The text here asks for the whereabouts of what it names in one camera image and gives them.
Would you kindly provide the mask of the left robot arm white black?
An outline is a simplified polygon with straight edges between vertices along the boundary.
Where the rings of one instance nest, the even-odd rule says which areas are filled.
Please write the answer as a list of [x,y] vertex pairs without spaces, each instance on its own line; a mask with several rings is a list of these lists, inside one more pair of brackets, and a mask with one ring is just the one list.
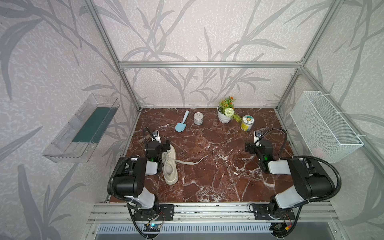
[[145,179],[161,172],[163,154],[170,149],[170,141],[152,140],[146,145],[146,156],[121,157],[108,182],[108,194],[125,201],[130,210],[159,214],[159,200],[145,187]]

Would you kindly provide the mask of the cream white sneaker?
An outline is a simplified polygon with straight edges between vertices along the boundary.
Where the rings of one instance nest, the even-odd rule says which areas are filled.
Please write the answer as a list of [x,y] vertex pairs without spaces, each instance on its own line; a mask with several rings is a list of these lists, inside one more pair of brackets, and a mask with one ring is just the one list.
[[170,145],[170,148],[170,150],[162,155],[162,169],[165,182],[168,185],[174,185],[178,181],[179,175],[176,166],[176,151],[172,145]]

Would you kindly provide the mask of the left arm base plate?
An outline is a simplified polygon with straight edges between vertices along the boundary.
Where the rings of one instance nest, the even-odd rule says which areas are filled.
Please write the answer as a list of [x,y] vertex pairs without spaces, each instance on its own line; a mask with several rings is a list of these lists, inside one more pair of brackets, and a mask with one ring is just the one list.
[[175,213],[175,205],[160,204],[154,205],[151,209],[135,210],[135,221],[172,221]]

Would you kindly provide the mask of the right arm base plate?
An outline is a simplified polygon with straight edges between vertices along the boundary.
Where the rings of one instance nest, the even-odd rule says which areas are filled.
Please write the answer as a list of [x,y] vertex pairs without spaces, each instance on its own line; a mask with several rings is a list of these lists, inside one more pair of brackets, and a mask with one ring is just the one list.
[[249,204],[249,210],[254,214],[255,220],[295,220],[293,209],[282,209],[273,203]]

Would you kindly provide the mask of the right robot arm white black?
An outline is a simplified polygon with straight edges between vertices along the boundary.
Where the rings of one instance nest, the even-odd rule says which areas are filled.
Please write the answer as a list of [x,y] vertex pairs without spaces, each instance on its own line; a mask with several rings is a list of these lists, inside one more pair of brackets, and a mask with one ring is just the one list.
[[293,156],[275,160],[272,145],[264,140],[245,143],[245,151],[257,155],[263,173],[289,175],[293,180],[290,188],[272,196],[267,205],[254,212],[279,219],[293,208],[333,198],[341,189],[341,175],[333,165],[323,159]]

